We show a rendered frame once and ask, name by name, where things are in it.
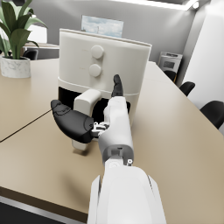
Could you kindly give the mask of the framed sky picture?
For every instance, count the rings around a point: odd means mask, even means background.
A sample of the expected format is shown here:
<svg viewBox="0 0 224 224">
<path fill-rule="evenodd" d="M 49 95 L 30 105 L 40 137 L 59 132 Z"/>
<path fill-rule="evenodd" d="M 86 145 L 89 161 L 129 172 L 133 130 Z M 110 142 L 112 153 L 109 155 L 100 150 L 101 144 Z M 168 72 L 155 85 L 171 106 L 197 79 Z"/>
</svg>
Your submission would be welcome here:
<svg viewBox="0 0 224 224">
<path fill-rule="evenodd" d="M 123 34 L 123 21 L 101 17 L 82 16 L 81 30 L 83 32 L 120 38 Z"/>
</svg>

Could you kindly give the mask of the black office chair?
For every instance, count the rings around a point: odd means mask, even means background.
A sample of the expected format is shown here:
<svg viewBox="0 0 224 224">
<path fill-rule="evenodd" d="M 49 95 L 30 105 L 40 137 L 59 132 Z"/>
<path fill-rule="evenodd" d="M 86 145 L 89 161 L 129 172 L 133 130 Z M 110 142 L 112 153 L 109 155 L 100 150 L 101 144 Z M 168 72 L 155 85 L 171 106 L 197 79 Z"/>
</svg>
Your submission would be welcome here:
<svg viewBox="0 0 224 224">
<path fill-rule="evenodd" d="M 223 101 L 210 101 L 200 111 L 217 129 L 224 123 Z"/>
<path fill-rule="evenodd" d="M 193 82 L 187 81 L 180 86 L 180 90 L 185 96 L 188 96 L 190 92 L 194 89 L 195 84 Z"/>
<path fill-rule="evenodd" d="M 166 70 L 164 73 L 172 80 L 175 81 L 177 78 L 177 74 L 171 70 Z"/>
<path fill-rule="evenodd" d="M 39 51 L 37 49 L 29 49 L 24 52 L 23 56 L 30 60 L 37 60 L 38 54 Z"/>
</svg>

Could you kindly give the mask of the pale air fryer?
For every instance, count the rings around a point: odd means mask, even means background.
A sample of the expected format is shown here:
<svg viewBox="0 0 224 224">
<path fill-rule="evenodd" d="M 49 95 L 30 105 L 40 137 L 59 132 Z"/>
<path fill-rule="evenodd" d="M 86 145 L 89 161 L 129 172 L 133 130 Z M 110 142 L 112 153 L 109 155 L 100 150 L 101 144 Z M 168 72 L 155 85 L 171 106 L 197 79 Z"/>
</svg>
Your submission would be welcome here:
<svg viewBox="0 0 224 224">
<path fill-rule="evenodd" d="M 61 29 L 59 100 L 100 123 L 117 74 L 133 119 L 150 52 L 143 42 Z"/>
</svg>

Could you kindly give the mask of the white cabinet appliance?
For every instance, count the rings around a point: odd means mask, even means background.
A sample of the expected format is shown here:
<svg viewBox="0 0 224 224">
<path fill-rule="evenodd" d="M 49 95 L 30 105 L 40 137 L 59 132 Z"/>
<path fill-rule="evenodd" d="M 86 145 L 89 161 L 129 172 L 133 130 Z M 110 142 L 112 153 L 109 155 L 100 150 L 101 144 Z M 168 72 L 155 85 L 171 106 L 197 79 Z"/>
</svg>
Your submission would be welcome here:
<svg viewBox="0 0 224 224">
<path fill-rule="evenodd" d="M 172 52 L 161 52 L 157 64 L 162 71 L 171 70 L 177 73 L 182 57 L 182 54 L 176 54 Z"/>
</svg>

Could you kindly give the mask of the potted green plant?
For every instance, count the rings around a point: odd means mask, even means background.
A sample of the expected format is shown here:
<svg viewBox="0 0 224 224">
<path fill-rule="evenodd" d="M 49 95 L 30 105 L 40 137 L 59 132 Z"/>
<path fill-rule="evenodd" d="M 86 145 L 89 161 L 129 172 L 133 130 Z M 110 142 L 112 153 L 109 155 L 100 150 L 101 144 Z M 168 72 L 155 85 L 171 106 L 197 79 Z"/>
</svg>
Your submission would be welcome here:
<svg viewBox="0 0 224 224">
<path fill-rule="evenodd" d="M 28 28 L 42 22 L 33 17 L 33 9 L 29 7 L 32 0 L 26 0 L 22 6 L 12 1 L 1 1 L 0 5 L 0 57 L 1 74 L 8 78 L 30 78 L 31 60 L 22 57 L 21 49 L 29 42 L 31 31 Z"/>
</svg>

